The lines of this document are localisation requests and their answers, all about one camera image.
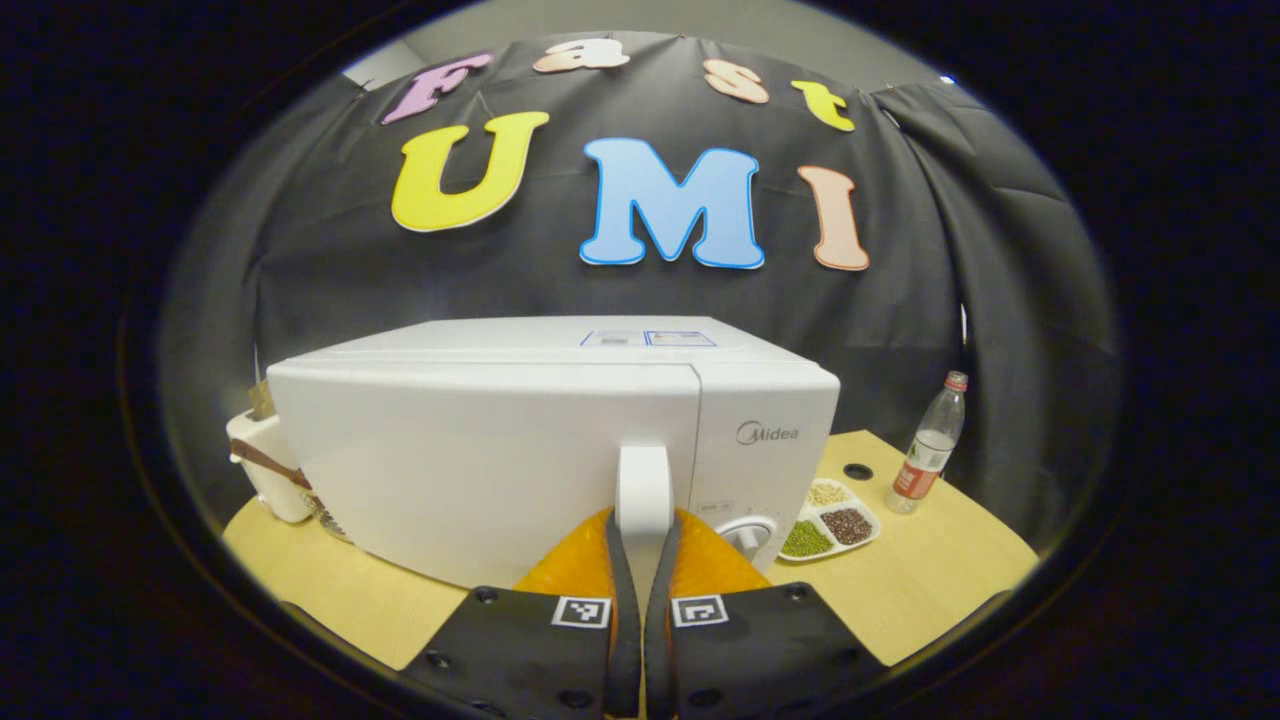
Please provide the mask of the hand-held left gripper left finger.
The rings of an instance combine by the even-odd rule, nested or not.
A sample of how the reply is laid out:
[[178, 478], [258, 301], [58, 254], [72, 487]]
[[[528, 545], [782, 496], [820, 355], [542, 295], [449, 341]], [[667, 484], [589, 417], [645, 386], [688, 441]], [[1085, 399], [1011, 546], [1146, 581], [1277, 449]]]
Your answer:
[[498, 719], [635, 717], [641, 623], [611, 509], [506, 589], [477, 585], [403, 675]]

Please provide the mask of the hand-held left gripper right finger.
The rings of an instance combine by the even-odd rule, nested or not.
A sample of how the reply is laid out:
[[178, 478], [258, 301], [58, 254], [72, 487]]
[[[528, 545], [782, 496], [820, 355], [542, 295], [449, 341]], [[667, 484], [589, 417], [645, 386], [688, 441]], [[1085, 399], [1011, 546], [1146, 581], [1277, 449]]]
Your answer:
[[644, 629], [650, 719], [818, 719], [886, 666], [818, 589], [774, 584], [677, 510]]

